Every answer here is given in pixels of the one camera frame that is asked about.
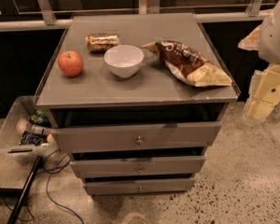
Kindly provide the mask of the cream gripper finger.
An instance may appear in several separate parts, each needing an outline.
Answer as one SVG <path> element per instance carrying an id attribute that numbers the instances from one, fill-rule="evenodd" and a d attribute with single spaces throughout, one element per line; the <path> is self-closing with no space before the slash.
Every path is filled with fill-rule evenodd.
<path id="1" fill-rule="evenodd" d="M 270 64 L 264 71 L 256 70 L 251 78 L 245 115 L 264 121 L 280 103 L 280 64 Z"/>
<path id="2" fill-rule="evenodd" d="M 258 50 L 259 49 L 259 30 L 260 26 L 256 27 L 249 35 L 243 38 L 239 44 L 239 49 Z"/>

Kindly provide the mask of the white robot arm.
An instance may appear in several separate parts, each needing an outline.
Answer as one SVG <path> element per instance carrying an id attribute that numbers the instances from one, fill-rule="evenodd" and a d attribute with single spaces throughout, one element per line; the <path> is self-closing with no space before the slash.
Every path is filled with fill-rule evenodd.
<path id="1" fill-rule="evenodd" d="M 262 24 L 239 42 L 238 48 L 256 50 L 269 63 L 264 71 L 254 72 L 244 108 L 247 118 L 264 121 L 280 103 L 280 0 Z"/>

